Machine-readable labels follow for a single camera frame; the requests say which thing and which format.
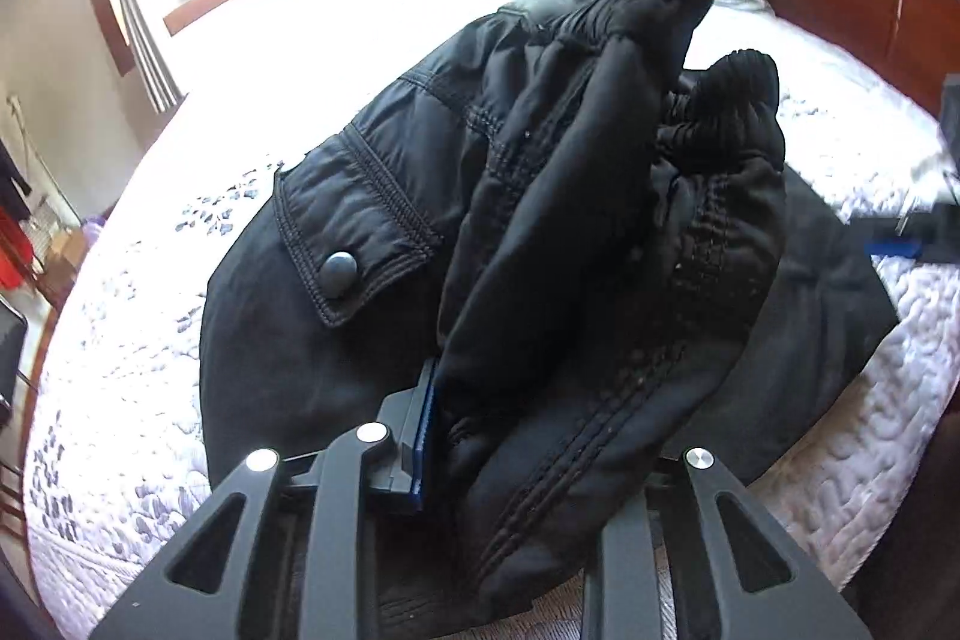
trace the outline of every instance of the wall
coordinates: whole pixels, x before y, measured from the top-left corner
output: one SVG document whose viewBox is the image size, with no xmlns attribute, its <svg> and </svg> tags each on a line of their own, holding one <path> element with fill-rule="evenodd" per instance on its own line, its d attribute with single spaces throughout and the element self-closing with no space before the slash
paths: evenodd
<svg viewBox="0 0 960 640">
<path fill-rule="evenodd" d="M 118 73 L 90 0 L 0 0 L 0 103 L 17 96 L 32 143 L 80 215 L 118 199 L 157 135 L 139 80 Z"/>
</svg>

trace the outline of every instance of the jacket pocket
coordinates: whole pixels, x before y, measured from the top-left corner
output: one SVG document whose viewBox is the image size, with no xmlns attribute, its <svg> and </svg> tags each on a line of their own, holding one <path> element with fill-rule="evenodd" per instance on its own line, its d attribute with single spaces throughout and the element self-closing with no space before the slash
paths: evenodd
<svg viewBox="0 0 960 640">
<path fill-rule="evenodd" d="M 274 200 L 280 236 L 329 328 L 427 263 L 440 244 L 352 124 L 293 170 L 277 172 Z M 356 273 L 349 285 L 330 290 L 320 271 L 335 253 L 352 256 Z"/>
</svg>

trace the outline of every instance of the cardboard box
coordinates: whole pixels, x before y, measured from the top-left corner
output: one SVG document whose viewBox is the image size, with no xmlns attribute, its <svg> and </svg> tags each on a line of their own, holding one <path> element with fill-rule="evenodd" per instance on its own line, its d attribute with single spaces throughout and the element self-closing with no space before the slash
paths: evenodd
<svg viewBox="0 0 960 640">
<path fill-rule="evenodd" d="M 43 266 L 66 263 L 67 266 L 76 271 L 83 263 L 83 259 L 86 258 L 86 252 L 89 249 L 83 230 L 79 228 L 64 229 L 51 239 L 47 257 L 43 260 Z"/>
</svg>

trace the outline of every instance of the white bedspread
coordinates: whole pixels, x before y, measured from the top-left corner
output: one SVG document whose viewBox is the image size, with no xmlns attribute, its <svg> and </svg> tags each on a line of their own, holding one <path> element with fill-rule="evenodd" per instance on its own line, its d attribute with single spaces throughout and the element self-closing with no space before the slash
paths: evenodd
<svg viewBox="0 0 960 640">
<path fill-rule="evenodd" d="M 323 9 L 323 1 L 311 4 Z M 269 24 L 253 34 L 247 25 L 242 36 L 233 25 L 218 29 L 226 64 L 187 98 L 133 176 L 43 368 L 27 519 L 37 585 L 67 640 L 88 636 L 208 496 L 198 402 L 203 292 L 268 198 L 272 167 L 299 158 L 429 47 L 502 1 L 430 10 L 422 0 L 356 0 L 363 18 L 305 18 L 309 7 L 296 13 L 293 1 L 243 0 L 270 4 Z M 240 5 L 237 14 L 249 10 Z M 194 26 L 214 25 L 215 16 Z M 291 42 L 299 43 L 292 51 Z M 776 59 L 787 158 L 818 193 L 842 215 L 899 208 L 911 165 L 940 149 L 927 114 L 846 53 L 767 15 L 712 10 L 688 65 L 705 67 L 736 47 Z M 901 325 L 755 485 L 837 585 L 889 524 L 957 377 L 956 269 L 883 262 L 878 271 Z M 465 636 L 574 638 L 575 592 L 568 584 L 533 614 Z"/>
</svg>

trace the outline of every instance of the black cloth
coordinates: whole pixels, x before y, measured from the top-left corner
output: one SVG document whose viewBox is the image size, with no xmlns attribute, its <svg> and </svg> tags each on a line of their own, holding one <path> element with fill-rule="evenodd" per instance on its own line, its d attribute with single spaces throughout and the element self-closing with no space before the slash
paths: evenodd
<svg viewBox="0 0 960 640">
<path fill-rule="evenodd" d="M 22 196 L 16 186 L 20 186 L 20 191 L 23 191 Z M 0 142 L 0 208 L 18 223 L 20 220 L 27 220 L 30 218 L 30 209 L 24 202 L 23 196 L 30 196 L 31 191 L 30 185 L 23 179 L 7 148 Z"/>
<path fill-rule="evenodd" d="M 471 23 L 277 175 L 211 277 L 213 485 L 255 448 L 325 447 L 440 355 L 429 507 L 380 522 L 385 636 L 486 623 L 576 572 L 740 359 L 784 247 L 784 147 L 755 52 L 661 122 L 711 1 Z M 360 279 L 332 296 L 338 251 Z"/>
<path fill-rule="evenodd" d="M 829 410 L 898 322 L 848 227 L 790 167 L 784 180 L 786 247 L 747 347 L 664 447 L 707 448 L 747 485 Z"/>
</svg>

